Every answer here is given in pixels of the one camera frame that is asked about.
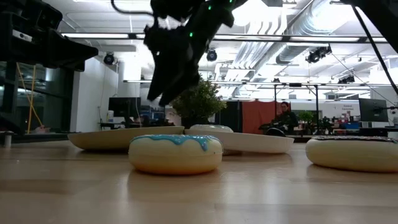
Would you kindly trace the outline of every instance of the potted plant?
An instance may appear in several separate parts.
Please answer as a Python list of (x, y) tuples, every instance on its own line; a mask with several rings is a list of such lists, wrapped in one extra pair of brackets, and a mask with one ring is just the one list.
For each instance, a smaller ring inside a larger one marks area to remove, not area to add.
[(197, 86), (185, 90), (171, 102), (185, 128), (194, 124), (208, 124), (209, 117), (226, 108), (226, 103), (216, 96), (217, 92), (216, 85), (200, 78)]
[(303, 129), (305, 134), (311, 133), (311, 123), (313, 119), (313, 114), (310, 111), (301, 111), (298, 114), (299, 120), (304, 124)]

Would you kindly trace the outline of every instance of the security camera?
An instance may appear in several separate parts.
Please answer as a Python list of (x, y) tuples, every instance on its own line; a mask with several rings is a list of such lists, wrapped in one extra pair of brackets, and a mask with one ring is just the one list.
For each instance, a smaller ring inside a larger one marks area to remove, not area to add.
[(210, 49), (209, 52), (207, 53), (207, 61), (209, 62), (214, 62), (217, 60), (217, 53), (215, 49)]
[(104, 63), (107, 65), (114, 65), (118, 62), (117, 58), (114, 56), (114, 52), (106, 53), (104, 57)]

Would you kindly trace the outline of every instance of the blue icing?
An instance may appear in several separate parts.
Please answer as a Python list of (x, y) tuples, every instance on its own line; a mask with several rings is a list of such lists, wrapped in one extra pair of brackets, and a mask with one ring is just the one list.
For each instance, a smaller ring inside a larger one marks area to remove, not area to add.
[(158, 141), (158, 140), (168, 140), (173, 142), (176, 145), (181, 145), (183, 144), (186, 140), (194, 140), (197, 143), (200, 144), (201, 148), (204, 151), (207, 151), (207, 141), (208, 140), (217, 140), (218, 142), (220, 142), (220, 140), (218, 140), (218, 138), (214, 137), (214, 136), (195, 136), (195, 135), (178, 135), (178, 134), (151, 134), (151, 135), (144, 135), (144, 136), (138, 136), (135, 137), (134, 139), (132, 139), (130, 141), (130, 143), (132, 143), (133, 141), (137, 140), (137, 139), (142, 139), (142, 138), (149, 138), (151, 140), (154, 141)]

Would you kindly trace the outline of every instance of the yellow cable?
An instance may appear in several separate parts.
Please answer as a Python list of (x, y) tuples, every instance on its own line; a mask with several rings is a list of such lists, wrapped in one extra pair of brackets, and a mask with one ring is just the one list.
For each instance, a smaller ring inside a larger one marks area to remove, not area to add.
[(27, 123), (27, 133), (28, 134), (30, 132), (30, 123), (32, 121), (33, 90), (35, 88), (35, 77), (36, 77), (36, 65), (33, 66), (32, 91), (30, 91), (29, 122)]
[[(24, 83), (24, 78), (22, 77), (22, 72), (21, 72), (21, 70), (20, 70), (20, 68), (19, 68), (19, 64), (18, 64), (18, 63), (17, 63), (17, 70), (18, 70), (18, 73), (19, 73), (19, 77), (21, 78), (21, 81), (22, 81), (22, 86), (23, 86), (24, 89), (25, 89), (25, 93), (26, 93), (27, 100), (29, 101), (29, 103), (30, 103), (31, 105), (33, 105), (33, 104), (31, 103), (31, 101), (30, 101), (29, 95), (27, 94), (27, 90), (26, 90), (25, 83)], [(39, 121), (40, 126), (43, 126), (42, 121), (40, 120), (39, 116), (37, 116), (37, 113), (36, 113), (36, 110), (35, 110), (34, 106), (32, 106), (32, 110), (33, 110), (33, 113), (35, 114), (37, 120)]]

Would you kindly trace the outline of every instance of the plant pot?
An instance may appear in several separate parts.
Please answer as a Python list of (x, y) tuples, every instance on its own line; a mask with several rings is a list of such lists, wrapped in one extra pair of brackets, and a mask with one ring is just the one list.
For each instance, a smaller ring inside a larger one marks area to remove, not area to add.
[(195, 124), (208, 124), (207, 118), (181, 118), (181, 124), (185, 129), (191, 128)]

